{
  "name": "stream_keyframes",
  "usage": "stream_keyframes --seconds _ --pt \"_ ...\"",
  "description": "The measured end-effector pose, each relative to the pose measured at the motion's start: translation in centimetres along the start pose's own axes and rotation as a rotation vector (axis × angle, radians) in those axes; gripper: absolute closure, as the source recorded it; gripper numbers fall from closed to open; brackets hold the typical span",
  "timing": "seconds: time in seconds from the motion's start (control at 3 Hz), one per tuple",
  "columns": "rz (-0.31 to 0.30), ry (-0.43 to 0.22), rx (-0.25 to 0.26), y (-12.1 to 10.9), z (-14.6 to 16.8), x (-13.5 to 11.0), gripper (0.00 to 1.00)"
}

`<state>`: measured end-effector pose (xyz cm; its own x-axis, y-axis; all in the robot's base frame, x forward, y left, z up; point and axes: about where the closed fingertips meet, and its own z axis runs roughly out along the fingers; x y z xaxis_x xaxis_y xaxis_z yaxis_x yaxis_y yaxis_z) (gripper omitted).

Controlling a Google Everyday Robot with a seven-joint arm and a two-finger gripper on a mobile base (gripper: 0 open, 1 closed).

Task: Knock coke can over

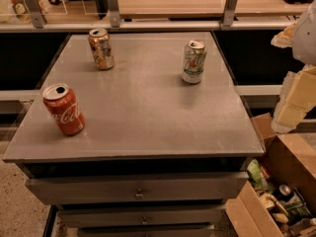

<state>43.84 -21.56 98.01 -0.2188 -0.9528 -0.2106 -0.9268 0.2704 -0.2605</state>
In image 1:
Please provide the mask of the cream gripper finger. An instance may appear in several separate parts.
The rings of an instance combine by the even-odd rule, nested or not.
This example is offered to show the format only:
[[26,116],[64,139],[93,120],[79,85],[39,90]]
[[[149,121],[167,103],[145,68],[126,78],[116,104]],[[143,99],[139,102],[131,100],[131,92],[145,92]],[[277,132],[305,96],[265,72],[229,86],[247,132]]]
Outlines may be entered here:
[[295,23],[287,26],[283,31],[272,38],[271,45],[280,48],[292,47],[294,29]]
[[276,133],[288,133],[296,129],[315,107],[316,66],[305,65],[297,73],[289,71],[283,79],[272,129]]

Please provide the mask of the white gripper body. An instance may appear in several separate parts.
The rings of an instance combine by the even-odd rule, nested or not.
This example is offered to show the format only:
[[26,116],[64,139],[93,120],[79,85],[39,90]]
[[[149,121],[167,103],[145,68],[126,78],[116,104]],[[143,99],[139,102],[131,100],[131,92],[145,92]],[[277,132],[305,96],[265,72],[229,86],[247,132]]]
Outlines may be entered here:
[[316,65],[316,0],[309,5],[295,24],[292,54],[302,63]]

